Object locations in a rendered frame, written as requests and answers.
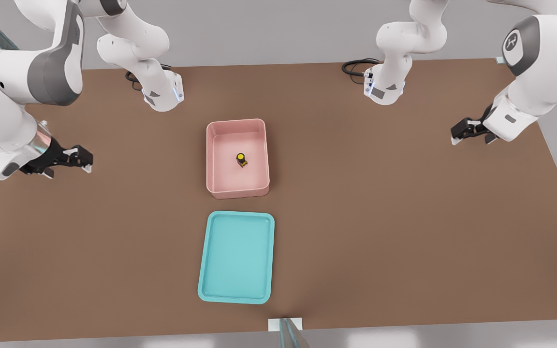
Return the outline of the pink plastic box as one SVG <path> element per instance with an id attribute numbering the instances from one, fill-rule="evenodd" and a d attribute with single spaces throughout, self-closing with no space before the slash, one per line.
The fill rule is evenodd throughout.
<path id="1" fill-rule="evenodd" d="M 248 164 L 240 167 L 236 155 Z M 206 128 L 206 187 L 217 200 L 264 196 L 269 192 L 269 154 L 261 119 L 215 121 Z"/>

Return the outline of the pale blue-green tray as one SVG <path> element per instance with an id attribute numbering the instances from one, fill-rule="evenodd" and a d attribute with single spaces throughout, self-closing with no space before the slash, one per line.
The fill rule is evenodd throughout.
<path id="1" fill-rule="evenodd" d="M 208 216 L 197 293 L 201 300 L 265 304 L 271 296 L 276 221 L 265 212 Z"/>

